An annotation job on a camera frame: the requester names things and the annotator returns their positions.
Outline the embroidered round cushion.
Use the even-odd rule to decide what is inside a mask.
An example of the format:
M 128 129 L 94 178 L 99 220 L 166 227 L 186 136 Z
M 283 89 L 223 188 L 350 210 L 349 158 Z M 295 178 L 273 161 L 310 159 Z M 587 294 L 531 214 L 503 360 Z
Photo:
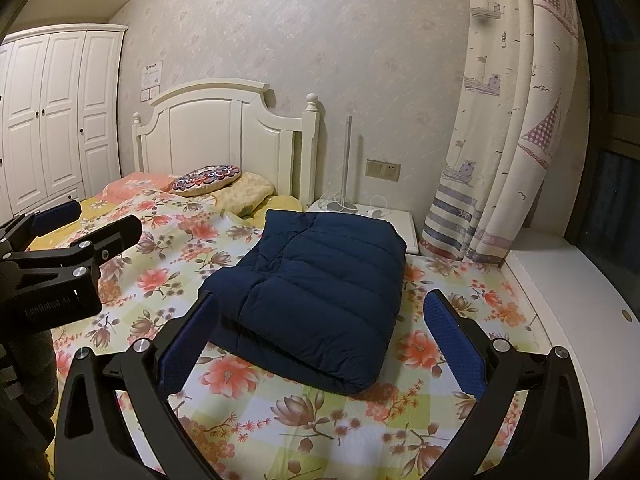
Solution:
M 238 166 L 204 166 L 178 177 L 171 183 L 170 192 L 180 196 L 200 196 L 218 191 L 241 177 Z

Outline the wall socket panel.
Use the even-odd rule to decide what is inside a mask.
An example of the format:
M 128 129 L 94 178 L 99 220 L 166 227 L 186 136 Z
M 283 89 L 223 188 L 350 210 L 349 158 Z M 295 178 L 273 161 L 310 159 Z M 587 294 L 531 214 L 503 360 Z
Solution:
M 366 176 L 390 182 L 398 182 L 401 166 L 394 162 L 381 162 L 380 160 L 366 160 Z

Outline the pink pillow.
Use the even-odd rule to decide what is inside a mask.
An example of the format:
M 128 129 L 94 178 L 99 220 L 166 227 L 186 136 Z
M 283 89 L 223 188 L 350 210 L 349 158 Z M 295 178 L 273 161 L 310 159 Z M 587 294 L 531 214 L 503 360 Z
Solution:
M 109 183 L 96 198 L 112 204 L 120 204 L 143 191 L 170 189 L 175 177 L 170 174 L 147 174 L 133 172 L 116 181 Z

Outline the navy blue puffer jacket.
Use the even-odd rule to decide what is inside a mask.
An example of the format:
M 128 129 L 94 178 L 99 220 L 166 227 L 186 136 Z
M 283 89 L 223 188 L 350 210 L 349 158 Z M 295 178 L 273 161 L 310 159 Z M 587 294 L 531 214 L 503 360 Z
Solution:
M 270 210 L 262 238 L 201 289 L 209 340 L 267 372 L 354 396 L 377 380 L 401 304 L 406 244 L 383 220 Z

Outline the wall notice paper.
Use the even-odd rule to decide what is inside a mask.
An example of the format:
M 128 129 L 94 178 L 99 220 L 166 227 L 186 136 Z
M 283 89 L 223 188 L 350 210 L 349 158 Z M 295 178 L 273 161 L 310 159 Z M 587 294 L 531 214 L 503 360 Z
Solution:
M 142 70 L 140 84 L 140 102 L 149 102 L 160 94 L 162 85 L 163 62 L 145 65 Z

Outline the white wardrobe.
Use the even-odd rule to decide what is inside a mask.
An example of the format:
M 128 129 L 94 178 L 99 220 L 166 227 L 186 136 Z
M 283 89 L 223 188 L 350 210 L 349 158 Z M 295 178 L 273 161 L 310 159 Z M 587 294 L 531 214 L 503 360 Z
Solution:
M 1 45 L 1 218 L 82 200 L 120 178 L 126 26 L 58 24 Z

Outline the white window ledge cabinet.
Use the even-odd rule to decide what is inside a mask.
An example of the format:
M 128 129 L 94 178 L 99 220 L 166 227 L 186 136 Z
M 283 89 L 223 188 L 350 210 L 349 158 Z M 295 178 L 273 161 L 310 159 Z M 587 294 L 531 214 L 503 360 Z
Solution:
M 536 311 L 554 346 L 570 352 L 587 413 L 591 479 L 639 418 L 639 321 L 600 270 L 564 238 L 522 229 L 503 272 Z

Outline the pale yellow pillow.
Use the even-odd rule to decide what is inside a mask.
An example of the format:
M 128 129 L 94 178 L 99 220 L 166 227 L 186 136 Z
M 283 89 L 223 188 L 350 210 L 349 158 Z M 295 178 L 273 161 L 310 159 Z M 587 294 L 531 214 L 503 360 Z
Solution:
M 238 217 L 250 216 L 276 188 L 265 177 L 243 172 L 231 184 L 213 192 L 216 206 Z

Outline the slim metal desk lamp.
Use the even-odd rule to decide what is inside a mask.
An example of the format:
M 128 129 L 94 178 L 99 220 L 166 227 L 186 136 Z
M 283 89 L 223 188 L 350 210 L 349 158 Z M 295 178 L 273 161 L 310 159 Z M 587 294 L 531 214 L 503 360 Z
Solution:
M 331 212 L 344 212 L 344 214 L 354 214 L 357 207 L 347 199 L 347 185 L 349 174 L 350 147 L 352 146 L 352 115 L 346 118 L 345 144 L 343 155 L 343 168 L 341 176 L 341 187 L 332 200 L 326 204 L 326 209 Z

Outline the white wooden headboard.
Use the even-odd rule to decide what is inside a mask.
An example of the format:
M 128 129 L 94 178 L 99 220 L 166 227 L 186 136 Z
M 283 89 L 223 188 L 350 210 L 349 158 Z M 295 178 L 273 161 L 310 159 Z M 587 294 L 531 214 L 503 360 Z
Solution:
M 150 101 L 147 124 L 136 113 L 131 140 L 134 169 L 148 174 L 186 174 L 225 164 L 269 180 L 276 192 L 304 206 L 316 194 L 318 96 L 306 95 L 299 117 L 274 114 L 268 84 L 214 78 L 180 84 Z

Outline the white nightstand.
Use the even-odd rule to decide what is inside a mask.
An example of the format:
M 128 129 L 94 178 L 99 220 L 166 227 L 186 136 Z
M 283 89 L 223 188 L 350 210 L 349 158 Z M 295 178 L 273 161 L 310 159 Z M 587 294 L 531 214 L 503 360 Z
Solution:
M 326 204 L 334 197 L 322 197 L 311 204 L 308 212 L 331 212 L 326 209 Z M 370 218 L 367 215 L 369 204 L 354 204 L 357 211 L 354 213 L 360 217 Z M 408 254 L 417 255 L 419 250 L 418 236 L 416 235 L 416 226 L 414 225 L 413 216 L 409 211 L 392 209 L 392 212 L 383 220 L 391 224 L 396 233 L 404 240 Z

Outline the floral bed quilt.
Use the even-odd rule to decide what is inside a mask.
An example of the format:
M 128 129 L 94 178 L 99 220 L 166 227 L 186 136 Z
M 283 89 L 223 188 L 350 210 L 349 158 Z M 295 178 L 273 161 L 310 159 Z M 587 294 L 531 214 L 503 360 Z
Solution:
M 107 382 L 116 352 L 168 333 L 201 288 L 206 304 L 177 350 L 181 379 L 152 391 L 207 465 L 226 479 L 417 479 L 475 404 L 423 319 L 441 289 L 457 311 L 521 351 L 548 350 L 532 305 L 495 266 L 409 256 L 368 218 L 272 210 L 263 229 L 210 200 L 145 190 L 86 200 L 55 234 L 66 246 L 137 217 L 137 244 L 102 269 L 103 309 L 54 333 L 65 382 L 61 478 L 159 476 L 136 444 L 158 436 Z

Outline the sailboat print curtain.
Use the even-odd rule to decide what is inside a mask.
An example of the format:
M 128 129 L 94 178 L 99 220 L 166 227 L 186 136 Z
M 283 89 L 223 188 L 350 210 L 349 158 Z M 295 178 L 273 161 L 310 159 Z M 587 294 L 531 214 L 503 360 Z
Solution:
M 576 0 L 470 0 L 459 106 L 421 252 L 503 262 L 558 148 L 578 44 Z

